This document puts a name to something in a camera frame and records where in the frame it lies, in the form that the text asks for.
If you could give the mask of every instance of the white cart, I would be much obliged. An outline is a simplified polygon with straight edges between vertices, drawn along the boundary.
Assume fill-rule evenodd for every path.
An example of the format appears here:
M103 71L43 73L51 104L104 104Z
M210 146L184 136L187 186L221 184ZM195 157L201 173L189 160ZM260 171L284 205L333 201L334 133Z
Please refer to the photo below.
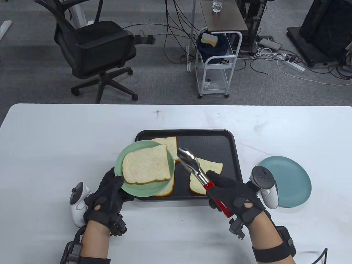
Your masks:
M199 34L206 31L206 27L203 28ZM242 43L242 34L239 31L219 31L212 32L212 34L227 34L227 33L235 33L239 36L238 45L236 48L236 54L233 54L230 42L228 42L228 50L226 55L224 56L213 56L203 61L202 55L198 52L196 53L196 60L194 63L197 85L198 85L198 98L201 99L203 94L224 94L225 98L228 98L230 95L228 94L228 89L230 88L230 83L233 75L233 71L235 70L235 65L238 57L238 53L240 51L241 43ZM212 59L223 58L227 60L228 63L224 64L209 64ZM231 69L230 77L227 79L225 69Z

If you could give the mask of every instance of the hand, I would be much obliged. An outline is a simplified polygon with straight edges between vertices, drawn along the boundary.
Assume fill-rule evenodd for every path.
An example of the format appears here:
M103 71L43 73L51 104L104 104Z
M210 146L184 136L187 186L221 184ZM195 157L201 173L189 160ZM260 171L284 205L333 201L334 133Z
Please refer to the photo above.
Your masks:
M98 190L85 198L88 209L84 214L84 220L99 222L108 227L111 233L116 231L112 228L121 223L121 230L117 230L116 234L125 233L124 222L119 213L122 204L126 201L133 201L134 197L121 189L124 182L123 177L115 177L114 168L111 168L100 182Z
M208 194L214 199L218 199L230 208L232 212L244 218L246 225L249 225L254 217L265 210L264 205L257 197L259 188L251 181L247 183L236 182L235 180L220 176L219 174L208 171L207 176L215 184L208 190ZM209 205L213 209L221 209L216 205L213 199L209 200ZM244 214L250 210L250 217Z

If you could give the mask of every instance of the glass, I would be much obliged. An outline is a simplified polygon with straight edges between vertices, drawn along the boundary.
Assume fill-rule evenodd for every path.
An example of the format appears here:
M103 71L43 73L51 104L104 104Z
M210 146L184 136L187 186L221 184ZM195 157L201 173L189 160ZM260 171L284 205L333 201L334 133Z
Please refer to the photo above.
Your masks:
M224 0L213 0L213 11L219 13L222 9L222 3Z

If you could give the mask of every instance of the controller button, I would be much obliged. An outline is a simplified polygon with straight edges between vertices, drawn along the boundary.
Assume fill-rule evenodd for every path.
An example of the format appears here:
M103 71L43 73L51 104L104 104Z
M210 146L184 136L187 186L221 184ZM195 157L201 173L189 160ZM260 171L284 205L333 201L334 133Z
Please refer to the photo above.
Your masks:
M262 195L268 195L268 194L270 194L269 190L262 190Z

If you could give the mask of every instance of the metal tong tips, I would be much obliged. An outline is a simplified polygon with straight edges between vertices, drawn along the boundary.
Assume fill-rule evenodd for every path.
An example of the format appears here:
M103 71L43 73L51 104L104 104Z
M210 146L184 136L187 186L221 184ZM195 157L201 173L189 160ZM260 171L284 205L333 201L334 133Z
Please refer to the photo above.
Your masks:
M186 170L193 173L203 186L209 183L209 179L201 169L196 157L189 150L179 147L177 149L177 156Z

